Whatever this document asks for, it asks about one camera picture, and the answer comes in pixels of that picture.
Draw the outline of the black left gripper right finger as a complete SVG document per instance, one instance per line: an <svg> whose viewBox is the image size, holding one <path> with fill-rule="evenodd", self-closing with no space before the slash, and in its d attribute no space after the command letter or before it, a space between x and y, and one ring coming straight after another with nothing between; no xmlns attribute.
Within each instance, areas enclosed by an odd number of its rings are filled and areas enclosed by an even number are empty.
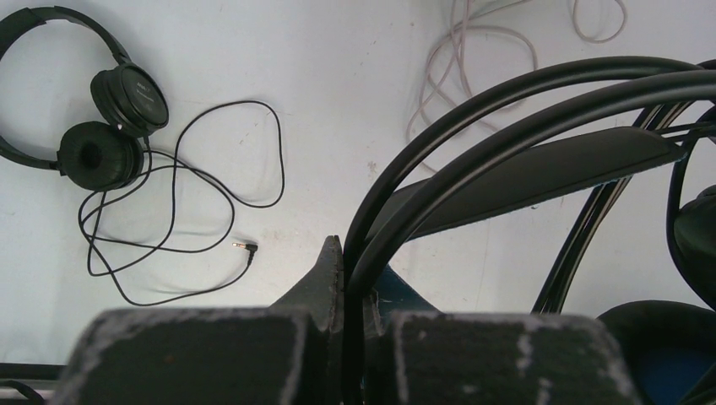
<svg viewBox="0 0 716 405"><path fill-rule="evenodd" d="M442 313L396 272L373 290L369 404L638 404L616 340L582 316Z"/></svg>

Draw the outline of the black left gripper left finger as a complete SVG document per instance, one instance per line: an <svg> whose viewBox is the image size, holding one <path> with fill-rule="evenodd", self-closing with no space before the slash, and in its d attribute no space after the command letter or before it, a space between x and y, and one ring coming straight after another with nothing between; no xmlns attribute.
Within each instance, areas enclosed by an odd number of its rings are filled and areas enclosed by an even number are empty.
<svg viewBox="0 0 716 405"><path fill-rule="evenodd" d="M85 329L54 404L338 404L342 246L258 308L109 310Z"/></svg>

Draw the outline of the black and blue gaming headset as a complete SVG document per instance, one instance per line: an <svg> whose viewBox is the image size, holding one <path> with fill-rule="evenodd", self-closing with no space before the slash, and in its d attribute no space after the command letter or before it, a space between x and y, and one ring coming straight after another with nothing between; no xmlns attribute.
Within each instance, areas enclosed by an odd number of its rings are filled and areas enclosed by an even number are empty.
<svg viewBox="0 0 716 405"><path fill-rule="evenodd" d="M715 190L681 191L715 112L682 126L691 104L715 99L715 64L599 57L542 68L476 95L430 125L380 175L344 247L341 394L366 402L366 340L381 333L372 293L408 240L590 189L529 315L561 313L578 264L627 179L672 164L666 240L704 307L663 300L619 305L594 319L616 340L638 404L715 401Z"/></svg>

